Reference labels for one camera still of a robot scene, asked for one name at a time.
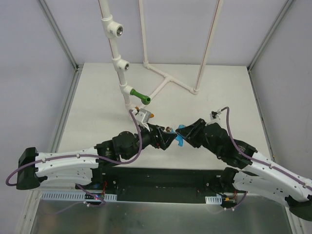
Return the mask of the blue water faucet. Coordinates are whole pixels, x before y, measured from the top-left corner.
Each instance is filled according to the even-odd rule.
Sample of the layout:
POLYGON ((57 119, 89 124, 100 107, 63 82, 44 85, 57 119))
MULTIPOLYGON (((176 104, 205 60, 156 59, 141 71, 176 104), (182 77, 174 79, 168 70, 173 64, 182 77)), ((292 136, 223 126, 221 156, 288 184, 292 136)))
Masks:
POLYGON ((168 133, 176 133, 176 137, 175 137, 175 140, 177 140, 178 141, 178 146, 179 147, 182 147, 183 146, 183 142, 184 142, 184 139, 183 139, 183 137, 179 134, 179 133, 177 133, 173 128, 171 128, 171 127, 166 127, 165 128, 165 131, 166 132, 168 132, 168 133))

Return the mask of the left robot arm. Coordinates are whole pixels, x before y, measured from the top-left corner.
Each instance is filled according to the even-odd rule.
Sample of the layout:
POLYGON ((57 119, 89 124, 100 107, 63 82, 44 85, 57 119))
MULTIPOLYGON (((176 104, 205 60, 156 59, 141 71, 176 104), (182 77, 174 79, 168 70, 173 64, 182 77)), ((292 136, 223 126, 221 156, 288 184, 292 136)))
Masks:
POLYGON ((78 151, 44 153, 35 147, 27 148, 18 160, 15 186, 18 190, 30 190, 41 185, 79 184, 97 190, 103 184, 101 173, 106 167, 130 164, 148 146, 166 150, 177 137, 175 132, 167 132, 158 125, 138 129, 138 133, 123 131, 111 140, 78 151))

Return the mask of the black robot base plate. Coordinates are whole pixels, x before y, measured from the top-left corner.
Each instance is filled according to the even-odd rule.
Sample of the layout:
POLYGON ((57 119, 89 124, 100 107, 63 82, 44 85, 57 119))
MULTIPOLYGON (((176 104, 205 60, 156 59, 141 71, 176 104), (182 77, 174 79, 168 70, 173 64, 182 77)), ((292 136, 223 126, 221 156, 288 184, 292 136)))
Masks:
POLYGON ((83 188, 117 195, 118 201, 203 204, 207 196, 239 193, 232 185, 236 171, 115 166, 93 169, 83 188))

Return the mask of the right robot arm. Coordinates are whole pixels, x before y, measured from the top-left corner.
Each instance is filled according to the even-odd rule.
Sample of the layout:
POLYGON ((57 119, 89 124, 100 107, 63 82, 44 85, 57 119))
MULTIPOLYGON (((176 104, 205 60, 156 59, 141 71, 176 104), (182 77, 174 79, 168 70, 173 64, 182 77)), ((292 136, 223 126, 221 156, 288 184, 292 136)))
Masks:
POLYGON ((265 157, 248 143, 233 139, 218 122, 195 123, 176 130, 194 148, 204 147, 228 167, 219 180, 224 192, 233 189, 274 200, 306 221, 312 219, 312 181, 265 157))

